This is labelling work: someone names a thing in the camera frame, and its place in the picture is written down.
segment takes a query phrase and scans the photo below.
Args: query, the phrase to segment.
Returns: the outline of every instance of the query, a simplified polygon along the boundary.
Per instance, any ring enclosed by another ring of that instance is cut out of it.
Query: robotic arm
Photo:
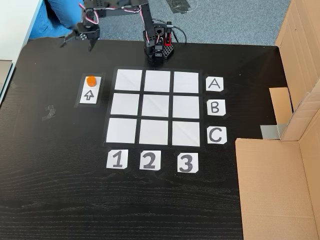
[[[171,39],[174,26],[170,21],[154,23],[148,0],[84,0],[84,5],[79,4],[79,6],[83,9],[82,22],[74,26],[72,32],[64,38],[61,47],[80,37],[82,40],[90,41],[89,51],[91,51],[100,37],[100,18],[139,14],[144,25],[144,51],[148,58],[168,59],[172,55],[174,47]]]

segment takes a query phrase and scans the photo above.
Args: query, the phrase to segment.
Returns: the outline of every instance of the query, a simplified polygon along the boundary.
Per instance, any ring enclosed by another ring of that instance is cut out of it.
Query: orange game piece
[[[97,80],[94,76],[88,76],[86,78],[86,83],[89,87],[94,87],[95,85],[97,85]]]

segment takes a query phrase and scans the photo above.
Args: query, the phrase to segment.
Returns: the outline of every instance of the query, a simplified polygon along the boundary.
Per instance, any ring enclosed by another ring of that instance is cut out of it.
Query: arrow symbol
[[[86,100],[87,100],[87,101],[90,101],[90,99],[94,97],[94,94],[93,94],[92,91],[90,90],[90,91],[88,91],[88,92],[84,95],[84,97],[86,97]]]

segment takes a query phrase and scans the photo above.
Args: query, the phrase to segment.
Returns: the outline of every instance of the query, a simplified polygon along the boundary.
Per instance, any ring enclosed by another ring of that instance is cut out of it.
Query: gray carpet
[[[183,29],[189,43],[274,45],[290,0],[187,0],[183,13],[179,0],[149,0],[153,18]],[[143,24],[137,15],[100,20],[101,39],[142,41]],[[184,36],[176,31],[180,42]]]

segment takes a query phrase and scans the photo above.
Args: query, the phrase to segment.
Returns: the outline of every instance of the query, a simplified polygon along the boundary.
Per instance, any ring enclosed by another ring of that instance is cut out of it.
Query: wood grain
[[[0,108],[0,239],[242,240],[234,142],[276,124],[269,88],[286,86],[278,48],[177,44],[169,61],[149,63],[143,42],[100,40],[89,53],[87,42],[59,41],[25,46]],[[203,102],[225,99],[229,117],[203,110],[205,127],[227,127],[228,142],[205,144],[195,174],[177,172],[176,149],[161,151],[160,172],[139,169],[148,149],[138,148],[127,169],[107,169],[103,129],[119,66],[224,77],[225,91]],[[83,73],[106,73],[99,108],[74,107]],[[49,105],[56,116],[42,121]]]

